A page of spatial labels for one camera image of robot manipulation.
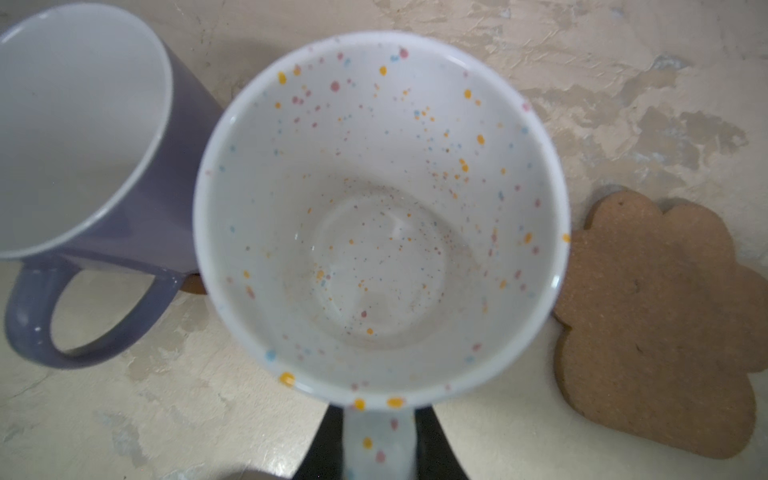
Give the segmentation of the brown flower cork coaster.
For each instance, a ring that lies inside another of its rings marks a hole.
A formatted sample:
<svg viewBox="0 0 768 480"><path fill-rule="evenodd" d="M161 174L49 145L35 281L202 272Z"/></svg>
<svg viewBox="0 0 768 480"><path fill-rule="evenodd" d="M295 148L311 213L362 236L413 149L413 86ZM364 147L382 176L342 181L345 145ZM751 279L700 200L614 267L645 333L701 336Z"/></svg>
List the brown flower cork coaster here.
<svg viewBox="0 0 768 480"><path fill-rule="evenodd" d="M714 459L747 446L767 282L712 210L631 190L599 200L572 235L554 315L556 381L586 419Z"/></svg>

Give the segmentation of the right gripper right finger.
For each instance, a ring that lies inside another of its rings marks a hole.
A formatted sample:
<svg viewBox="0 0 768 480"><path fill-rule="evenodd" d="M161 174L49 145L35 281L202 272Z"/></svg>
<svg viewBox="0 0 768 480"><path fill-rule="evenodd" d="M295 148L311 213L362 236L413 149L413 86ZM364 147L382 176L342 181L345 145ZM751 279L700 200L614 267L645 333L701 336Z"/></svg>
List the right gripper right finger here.
<svg viewBox="0 0 768 480"><path fill-rule="evenodd" d="M415 411L417 478L419 480L468 480L432 407Z"/></svg>

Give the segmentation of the brown round saucer coaster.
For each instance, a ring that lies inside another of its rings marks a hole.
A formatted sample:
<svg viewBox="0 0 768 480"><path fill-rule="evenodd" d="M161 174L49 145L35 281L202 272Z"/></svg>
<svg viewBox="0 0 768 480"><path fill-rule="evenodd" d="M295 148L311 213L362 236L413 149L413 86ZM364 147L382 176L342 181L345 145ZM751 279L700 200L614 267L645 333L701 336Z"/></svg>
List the brown round saucer coaster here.
<svg viewBox="0 0 768 480"><path fill-rule="evenodd" d="M205 288L204 282L199 273L194 273L187 276L182 282L180 290L182 292L193 294L193 295L207 294L207 290Z"/></svg>

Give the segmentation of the white speckled mug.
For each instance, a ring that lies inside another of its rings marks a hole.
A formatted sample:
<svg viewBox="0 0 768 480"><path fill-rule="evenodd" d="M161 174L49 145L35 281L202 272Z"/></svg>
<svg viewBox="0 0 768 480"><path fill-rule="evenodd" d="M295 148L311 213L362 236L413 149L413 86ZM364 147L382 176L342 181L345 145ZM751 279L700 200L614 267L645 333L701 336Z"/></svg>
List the white speckled mug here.
<svg viewBox="0 0 768 480"><path fill-rule="evenodd" d="M215 127L193 233L235 339L337 406L344 479L414 479L415 414L530 345L565 276L570 208L532 106L439 41L368 31L296 49Z"/></svg>

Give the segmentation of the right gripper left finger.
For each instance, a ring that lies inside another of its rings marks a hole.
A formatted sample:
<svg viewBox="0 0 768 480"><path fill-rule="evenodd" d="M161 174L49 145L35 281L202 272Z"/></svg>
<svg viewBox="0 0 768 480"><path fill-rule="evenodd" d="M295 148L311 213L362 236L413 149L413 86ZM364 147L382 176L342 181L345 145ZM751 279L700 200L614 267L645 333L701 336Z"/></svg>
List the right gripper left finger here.
<svg viewBox="0 0 768 480"><path fill-rule="evenodd" d="M342 408L329 405L293 480L341 480L343 477Z"/></svg>

